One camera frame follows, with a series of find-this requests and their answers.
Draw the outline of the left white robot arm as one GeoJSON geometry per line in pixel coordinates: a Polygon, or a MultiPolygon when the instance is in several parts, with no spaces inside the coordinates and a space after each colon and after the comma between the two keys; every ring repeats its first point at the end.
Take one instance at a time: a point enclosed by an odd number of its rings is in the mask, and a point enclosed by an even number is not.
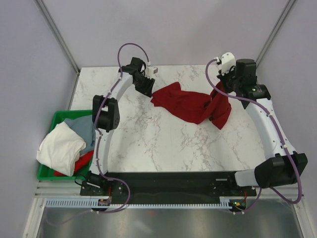
{"type": "Polygon", "coordinates": [[[152,96],[155,80],[152,75],[158,68],[140,58],[133,57],[130,64],[121,66],[117,79],[104,95],[93,97],[92,122],[96,131],[96,142],[93,159],[82,182],[80,195],[103,196],[107,195],[109,181],[104,178],[108,172],[108,155],[114,130],[120,122],[119,100],[130,87],[147,97],[152,96]]]}

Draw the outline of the dark red t shirt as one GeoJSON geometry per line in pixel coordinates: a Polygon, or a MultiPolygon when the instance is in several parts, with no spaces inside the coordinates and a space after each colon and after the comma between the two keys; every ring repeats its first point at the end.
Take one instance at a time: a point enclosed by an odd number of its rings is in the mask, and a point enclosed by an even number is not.
{"type": "Polygon", "coordinates": [[[151,102],[155,107],[163,107],[186,122],[200,124],[208,119],[218,129],[224,127],[231,113],[228,97],[216,90],[212,90],[209,95],[183,91],[178,82],[154,92],[151,102]]]}

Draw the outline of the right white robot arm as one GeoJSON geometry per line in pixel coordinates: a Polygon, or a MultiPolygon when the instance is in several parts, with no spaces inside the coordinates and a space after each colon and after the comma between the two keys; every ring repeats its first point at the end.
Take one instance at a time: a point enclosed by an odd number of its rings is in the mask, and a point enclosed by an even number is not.
{"type": "Polygon", "coordinates": [[[265,161],[252,170],[238,171],[235,178],[227,182],[228,192],[240,194],[245,186],[269,188],[295,184],[296,172],[301,174],[308,163],[304,153],[296,149],[286,138],[274,113],[267,87],[257,83],[257,65],[253,59],[235,59],[232,53],[225,53],[217,59],[221,66],[220,79],[226,93],[235,92],[241,97],[241,104],[253,120],[260,135],[265,161]]]}

